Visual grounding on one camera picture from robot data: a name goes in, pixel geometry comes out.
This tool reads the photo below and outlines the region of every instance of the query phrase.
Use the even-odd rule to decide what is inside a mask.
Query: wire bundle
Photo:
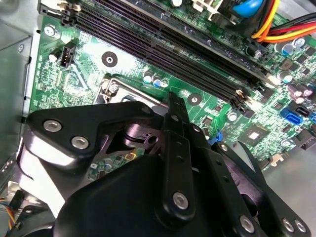
[[[8,220],[9,230],[11,230],[15,224],[14,212],[13,212],[12,208],[9,206],[9,204],[5,201],[4,198],[0,198],[0,205],[5,206],[5,208],[6,208],[6,211],[9,215],[9,220]]]
[[[272,27],[280,0],[271,0],[271,5],[264,23],[251,37],[258,42],[280,43],[294,40],[316,32],[316,13],[301,16],[282,25]]]

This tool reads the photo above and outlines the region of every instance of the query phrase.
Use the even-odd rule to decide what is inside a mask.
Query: motherboard
[[[46,11],[30,112],[140,100],[163,114],[154,108],[165,109],[163,99],[172,91],[211,145],[241,141],[263,169],[295,146],[306,150],[316,142],[312,37],[256,46],[210,22],[209,12],[168,0],[70,6],[63,9],[67,17]],[[284,22],[275,15],[274,25]],[[90,180],[143,152],[92,164]]]

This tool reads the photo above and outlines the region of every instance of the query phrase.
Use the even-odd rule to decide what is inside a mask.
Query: metal screw head
[[[177,122],[179,121],[178,116],[176,116],[176,115],[171,115],[171,117],[172,117],[173,120],[175,120],[175,121],[177,121]]]
[[[193,129],[195,132],[200,132],[201,129],[198,126],[193,125]]]
[[[147,114],[150,114],[150,109],[147,106],[143,106],[142,111],[144,111]]]
[[[71,144],[73,147],[84,150],[89,146],[89,141],[84,137],[76,136],[71,140]]]
[[[21,44],[18,48],[19,53],[22,53],[22,51],[24,50],[24,44]]]
[[[221,145],[221,148],[224,152],[228,151],[228,148],[224,144]]]
[[[253,234],[255,232],[255,227],[251,223],[251,221],[244,215],[239,218],[241,226],[249,233]]]
[[[287,220],[287,219],[282,219],[282,222],[285,226],[285,228],[290,231],[290,232],[294,232],[294,227],[291,225],[291,223]]]
[[[47,120],[44,122],[43,127],[49,132],[58,132],[62,129],[60,122],[55,120]]]
[[[299,222],[298,220],[295,220],[294,222],[295,222],[297,228],[298,228],[301,232],[306,233],[306,228],[305,228],[305,226],[303,226],[303,224],[302,224],[301,222]]]
[[[116,93],[119,90],[119,85],[116,83],[112,83],[109,87],[109,92]]]
[[[173,202],[179,209],[185,210],[189,207],[189,201],[184,194],[176,192],[173,195]]]

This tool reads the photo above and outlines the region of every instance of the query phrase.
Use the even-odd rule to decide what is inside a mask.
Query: yellow wire
[[[270,25],[270,23],[273,20],[273,17],[275,16],[275,13],[277,12],[277,8],[278,8],[279,4],[280,4],[280,0],[275,0],[266,22],[264,23],[264,25],[261,27],[261,29],[257,33],[252,35],[253,39],[258,38],[265,31],[265,29]]]
[[[12,230],[12,225],[11,225],[10,220],[9,220],[9,229]]]
[[[288,33],[288,34],[285,34],[285,35],[282,35],[282,36],[267,36],[267,37],[265,37],[265,40],[283,40],[283,39],[286,39],[286,38],[290,38],[290,37],[293,37],[293,36],[297,36],[297,35],[303,34],[303,33],[307,32],[307,31],[314,30],[314,29],[316,29],[316,26],[311,26],[309,28],[302,29],[302,30],[299,30],[299,31],[294,31],[292,33]]]

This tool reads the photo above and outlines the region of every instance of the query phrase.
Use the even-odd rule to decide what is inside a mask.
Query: blue connector
[[[300,125],[303,122],[303,119],[299,115],[293,111],[290,111],[288,108],[283,109],[280,114],[292,124]]]
[[[256,14],[262,5],[263,0],[247,0],[233,7],[233,10],[240,16],[248,18]]]
[[[212,146],[215,142],[221,142],[223,140],[223,134],[217,130],[216,136],[210,138],[208,143]]]
[[[310,116],[311,121],[313,121],[314,123],[316,123],[316,114],[312,113]]]

